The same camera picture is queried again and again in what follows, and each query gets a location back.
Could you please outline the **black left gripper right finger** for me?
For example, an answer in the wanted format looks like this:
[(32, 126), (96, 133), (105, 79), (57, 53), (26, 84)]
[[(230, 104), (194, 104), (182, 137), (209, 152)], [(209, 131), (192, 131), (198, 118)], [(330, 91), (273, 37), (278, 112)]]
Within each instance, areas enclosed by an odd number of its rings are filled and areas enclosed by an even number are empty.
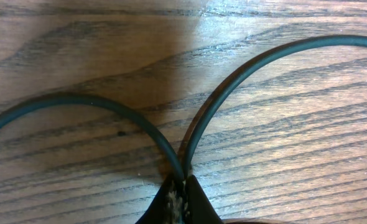
[(185, 193), (187, 196), (183, 213), (185, 223), (223, 224), (194, 175), (187, 179)]

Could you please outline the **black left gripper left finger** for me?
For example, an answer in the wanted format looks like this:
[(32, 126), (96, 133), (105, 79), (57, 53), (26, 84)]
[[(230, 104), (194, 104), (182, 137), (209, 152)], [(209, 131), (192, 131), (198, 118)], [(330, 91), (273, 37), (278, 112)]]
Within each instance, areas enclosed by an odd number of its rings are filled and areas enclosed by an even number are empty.
[(146, 212), (136, 224), (163, 224), (167, 214), (167, 195), (174, 182), (173, 177), (166, 177)]

